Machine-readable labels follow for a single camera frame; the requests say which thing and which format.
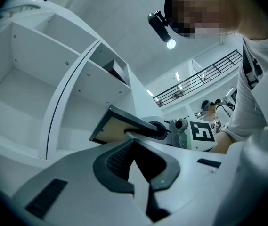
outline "person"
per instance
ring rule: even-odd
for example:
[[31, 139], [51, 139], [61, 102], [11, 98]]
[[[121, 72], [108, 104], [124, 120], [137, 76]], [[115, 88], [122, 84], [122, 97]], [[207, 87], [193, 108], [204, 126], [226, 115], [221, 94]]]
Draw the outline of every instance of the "person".
[[215, 104], [216, 104], [216, 105], [222, 105], [222, 101], [221, 101], [220, 99], [217, 99], [217, 100], [215, 101]]
[[214, 153], [227, 153], [236, 141], [246, 140], [267, 123], [251, 91], [268, 70], [268, 17], [254, 0], [172, 0], [172, 17], [178, 34], [227, 34], [243, 36], [243, 62], [238, 71], [236, 109], [230, 122], [217, 134]]
[[208, 116], [211, 116], [214, 113], [216, 114], [218, 120], [220, 121], [220, 125], [218, 126], [217, 130], [229, 123], [233, 113], [233, 111], [228, 106], [216, 105], [209, 100], [202, 102], [201, 109], [203, 112], [207, 112]]

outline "gray shirt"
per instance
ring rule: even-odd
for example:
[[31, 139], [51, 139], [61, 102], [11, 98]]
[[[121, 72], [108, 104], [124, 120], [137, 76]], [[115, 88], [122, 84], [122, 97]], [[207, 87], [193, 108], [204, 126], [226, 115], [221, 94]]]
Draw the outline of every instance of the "gray shirt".
[[[252, 66], [253, 75], [260, 80], [268, 70], [268, 38], [266, 40], [250, 40], [244, 38], [244, 48]], [[262, 74], [255, 72], [254, 65], [259, 65]], [[238, 71], [236, 108], [230, 122], [222, 130], [236, 141], [246, 140], [253, 132], [267, 125], [257, 105], [241, 64]]]

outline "balcony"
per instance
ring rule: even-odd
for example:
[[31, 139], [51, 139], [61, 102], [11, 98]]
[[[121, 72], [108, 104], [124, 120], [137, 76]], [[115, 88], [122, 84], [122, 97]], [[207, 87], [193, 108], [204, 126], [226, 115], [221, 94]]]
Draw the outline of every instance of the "balcony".
[[199, 91], [197, 90], [198, 88], [206, 87], [205, 84], [217, 81], [222, 77], [221, 75], [226, 76], [227, 72], [231, 71], [231, 68], [232, 70], [237, 68], [238, 63], [242, 61], [242, 59], [243, 56], [236, 49], [205, 69], [154, 96], [153, 100], [159, 107], [162, 107], [183, 96], [193, 95]]

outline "white sleeve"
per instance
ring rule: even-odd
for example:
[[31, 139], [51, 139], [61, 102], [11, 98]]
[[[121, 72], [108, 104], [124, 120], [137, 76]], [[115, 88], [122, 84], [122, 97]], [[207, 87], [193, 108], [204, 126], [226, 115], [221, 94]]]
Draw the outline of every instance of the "white sleeve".
[[230, 122], [222, 131], [229, 134], [236, 141], [246, 140], [253, 132], [267, 125], [266, 120], [257, 105], [248, 81], [244, 75], [243, 65], [238, 71], [236, 108]]

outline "ceiling light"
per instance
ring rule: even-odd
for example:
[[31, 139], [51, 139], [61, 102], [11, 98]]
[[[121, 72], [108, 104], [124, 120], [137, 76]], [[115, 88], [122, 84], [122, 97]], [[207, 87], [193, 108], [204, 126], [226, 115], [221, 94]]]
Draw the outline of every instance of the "ceiling light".
[[233, 90], [233, 87], [232, 87], [232, 88], [230, 89], [230, 91], [226, 94], [226, 96], [228, 96], [232, 90]]
[[176, 72], [176, 77], [177, 77], [177, 80], [179, 81], [180, 80], [180, 76], [179, 76], [178, 72]]
[[173, 39], [169, 40], [169, 41], [167, 42], [167, 47], [168, 47], [169, 49], [172, 49], [172, 48], [176, 47], [176, 41], [173, 40]]
[[152, 92], [150, 92], [149, 90], [148, 90], [147, 92], [148, 92], [148, 94], [149, 94], [150, 96], [154, 96], [154, 95], [152, 94]]

